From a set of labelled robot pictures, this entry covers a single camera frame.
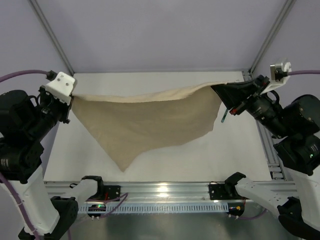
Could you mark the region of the beige cloth napkin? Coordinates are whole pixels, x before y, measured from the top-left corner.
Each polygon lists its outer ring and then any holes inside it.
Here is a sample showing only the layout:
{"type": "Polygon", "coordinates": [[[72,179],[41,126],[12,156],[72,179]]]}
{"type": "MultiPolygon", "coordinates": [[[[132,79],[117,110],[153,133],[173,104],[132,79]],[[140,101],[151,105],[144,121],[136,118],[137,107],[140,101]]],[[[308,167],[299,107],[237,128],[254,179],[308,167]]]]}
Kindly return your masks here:
{"type": "Polygon", "coordinates": [[[180,146],[214,128],[221,99],[208,82],[136,96],[77,94],[72,112],[125,171],[140,154],[180,146]]]}

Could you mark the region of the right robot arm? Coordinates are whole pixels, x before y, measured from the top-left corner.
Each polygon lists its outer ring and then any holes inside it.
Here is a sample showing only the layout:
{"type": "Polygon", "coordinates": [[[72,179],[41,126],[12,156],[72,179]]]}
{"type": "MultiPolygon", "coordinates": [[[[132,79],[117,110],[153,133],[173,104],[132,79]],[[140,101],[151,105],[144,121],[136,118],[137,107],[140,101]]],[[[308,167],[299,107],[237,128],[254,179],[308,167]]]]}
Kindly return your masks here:
{"type": "Polygon", "coordinates": [[[236,172],[223,184],[224,196],[250,199],[273,213],[292,235],[320,237],[320,101],[311,94],[282,107],[280,97],[268,97],[270,80],[262,75],[245,82],[212,87],[232,115],[248,112],[279,139],[273,147],[289,171],[297,197],[281,196],[236,172]]]}

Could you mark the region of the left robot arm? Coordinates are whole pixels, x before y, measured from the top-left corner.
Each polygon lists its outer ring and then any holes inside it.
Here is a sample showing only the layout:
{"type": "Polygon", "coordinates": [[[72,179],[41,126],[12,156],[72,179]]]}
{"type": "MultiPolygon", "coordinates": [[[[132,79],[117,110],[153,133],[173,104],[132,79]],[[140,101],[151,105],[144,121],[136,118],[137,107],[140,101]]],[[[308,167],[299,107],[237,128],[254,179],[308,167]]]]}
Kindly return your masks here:
{"type": "Polygon", "coordinates": [[[87,175],[69,192],[49,197],[41,142],[57,123],[69,123],[71,105],[44,87],[39,95],[12,90],[0,96],[0,184],[23,218],[21,240],[59,240],[75,222],[79,206],[103,194],[100,176],[87,175]]]}

